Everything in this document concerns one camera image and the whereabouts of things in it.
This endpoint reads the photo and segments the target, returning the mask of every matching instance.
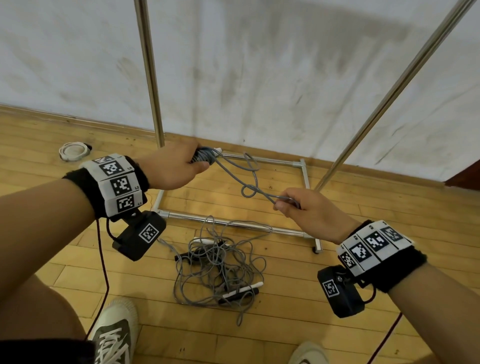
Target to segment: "white shoelace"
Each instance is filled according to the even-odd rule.
[[[128,344],[123,345],[123,339],[120,340],[121,328],[106,332],[100,335],[100,345],[97,350],[95,364],[122,364],[119,359],[125,353],[125,364],[130,364],[130,352]]]

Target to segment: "hand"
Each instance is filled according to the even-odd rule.
[[[174,190],[183,187],[210,166],[208,162],[190,164],[199,146],[194,140],[167,142],[163,148],[135,161],[147,176],[150,188]]]
[[[281,200],[277,200],[274,210],[291,218],[304,232],[316,239],[340,244],[361,224],[319,192],[287,188],[281,195],[300,202],[301,210]]]

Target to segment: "metal rack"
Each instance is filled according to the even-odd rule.
[[[349,155],[353,150],[360,144],[360,142],[365,138],[368,132],[374,127],[374,125],[380,120],[380,118],[385,114],[388,108],[393,104],[396,98],[401,94],[401,92],[407,87],[410,81],[415,77],[418,71],[423,67],[427,60],[432,56],[432,54],[438,49],[440,44],[446,39],[450,32],[455,28],[458,22],[462,17],[467,13],[467,11],[472,7],[476,0],[459,0],[455,6],[451,9],[448,15],[440,23],[437,29],[433,32],[430,38],[427,40],[425,45],[421,48],[418,54],[415,56],[413,61],[408,65],[399,79],[395,82],[392,88],[385,95],[383,100],[373,111],[370,117],[365,121],[362,127],[359,129],[357,134],[349,142],[347,147],[342,151],[337,160],[333,163],[332,167],[327,171],[324,177],[315,187],[316,191],[321,190],[325,187],[327,182],[332,178],[335,172],[340,168],[340,166],[347,160]],[[160,101],[158,98],[158,88],[156,82],[156,73],[155,73],[155,61],[153,54],[152,46],[152,36],[150,33],[150,23],[148,17],[148,6],[147,0],[134,0],[135,10],[137,13],[137,22],[138,30],[140,34],[140,41],[142,44],[142,52],[144,57],[145,64],[145,73],[147,75],[148,83],[148,92],[150,96],[150,103],[152,107],[152,116],[155,126],[156,140],[159,147],[164,146],[164,135],[163,135],[163,126],[162,119],[160,114]],[[243,158],[241,155],[237,154],[227,154],[224,153],[226,157],[229,158]],[[307,166],[305,161],[300,159],[300,161],[287,161],[279,159],[269,159],[269,158],[260,158],[255,157],[259,162],[262,163],[271,163],[283,166],[290,166],[295,168],[300,168],[303,174],[303,180],[306,188],[310,188],[310,183],[308,181]],[[198,221],[203,222],[205,217],[191,215],[186,213],[170,212],[165,210],[159,210],[160,202],[162,201],[164,191],[160,191],[156,198],[156,201],[153,205],[153,210],[157,211],[164,218],[176,218],[188,221]],[[226,225],[227,221],[223,219],[215,218],[215,222],[218,225]],[[250,223],[233,223],[231,226],[236,226],[240,228],[252,229],[252,230],[262,230],[259,226]],[[300,236],[303,238],[313,239],[310,235],[297,230],[283,229],[283,228],[273,228],[274,232],[279,234],[291,235],[291,236]],[[315,239],[315,246],[313,251],[319,253],[322,250],[322,245],[320,240]]]

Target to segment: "person's left hand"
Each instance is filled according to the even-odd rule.
[[[200,145],[194,141],[167,142],[163,148],[135,161],[147,176],[150,188],[174,190],[207,170],[208,162],[190,163]]]

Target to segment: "wristband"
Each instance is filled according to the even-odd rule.
[[[121,214],[147,202],[148,179],[131,158],[120,154],[84,162],[64,176],[85,193],[96,218],[121,218]]]
[[[411,240],[385,221],[364,222],[337,248],[338,258],[357,283],[388,292],[427,261]]]

